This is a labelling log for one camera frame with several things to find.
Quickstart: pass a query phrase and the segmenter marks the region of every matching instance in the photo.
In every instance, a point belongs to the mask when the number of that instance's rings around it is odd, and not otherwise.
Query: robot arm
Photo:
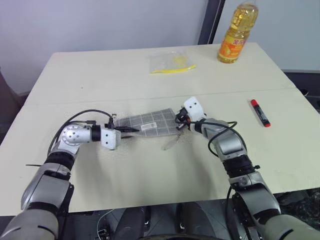
[[[61,140],[53,147],[45,163],[39,167],[21,199],[23,211],[8,224],[1,240],[58,239],[57,216],[67,213],[74,186],[69,182],[79,147],[83,143],[100,141],[114,150],[121,133],[105,126],[67,125]]]
[[[320,232],[289,215],[281,214],[276,198],[268,189],[261,174],[253,166],[245,144],[234,131],[228,130],[225,121],[207,118],[195,97],[189,98],[176,115],[179,128],[188,125],[190,130],[202,134],[212,144],[235,190],[232,202],[239,220],[246,227],[255,226],[265,240],[320,239]]]

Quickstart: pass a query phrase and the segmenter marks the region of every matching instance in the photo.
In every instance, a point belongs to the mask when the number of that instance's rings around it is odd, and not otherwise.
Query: bottle label
[[[226,59],[236,59],[244,47],[245,42],[246,40],[227,35],[221,44],[219,54]]]

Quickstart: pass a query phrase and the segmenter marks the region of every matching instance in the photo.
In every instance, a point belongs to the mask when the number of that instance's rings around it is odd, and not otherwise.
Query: marker
[[[265,126],[266,128],[270,127],[271,124],[270,124],[268,118],[266,117],[266,115],[264,114],[264,111],[262,111],[261,107],[259,106],[258,102],[255,99],[252,99],[251,105],[252,105],[253,109],[255,110],[256,114],[258,115],[263,126]]]

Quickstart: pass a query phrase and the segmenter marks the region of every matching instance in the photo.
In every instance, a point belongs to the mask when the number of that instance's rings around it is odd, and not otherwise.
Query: white wall
[[[208,0],[1,0],[0,67],[30,91],[54,52],[195,45]]]
[[[226,0],[213,43],[220,44],[244,0]],[[257,0],[259,16],[249,42],[257,42],[283,70],[320,71],[320,0]]]

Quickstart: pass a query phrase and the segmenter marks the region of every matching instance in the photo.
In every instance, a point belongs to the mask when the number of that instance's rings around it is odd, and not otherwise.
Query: gray floor
[[[215,236],[217,238],[229,240],[225,217],[224,207],[225,200],[208,200],[197,202],[206,212],[208,219],[211,222]],[[151,207],[151,223],[150,229],[144,236],[160,235],[160,234],[175,234],[177,204],[163,204]],[[125,209],[115,209],[107,216],[103,217],[99,223],[99,229],[109,225],[111,232],[114,232],[118,222],[124,213]],[[95,211],[92,215],[72,214],[68,217],[64,233],[64,240],[95,240],[97,239],[97,222],[99,218],[108,212]],[[243,240],[246,239],[246,234],[241,230]]]

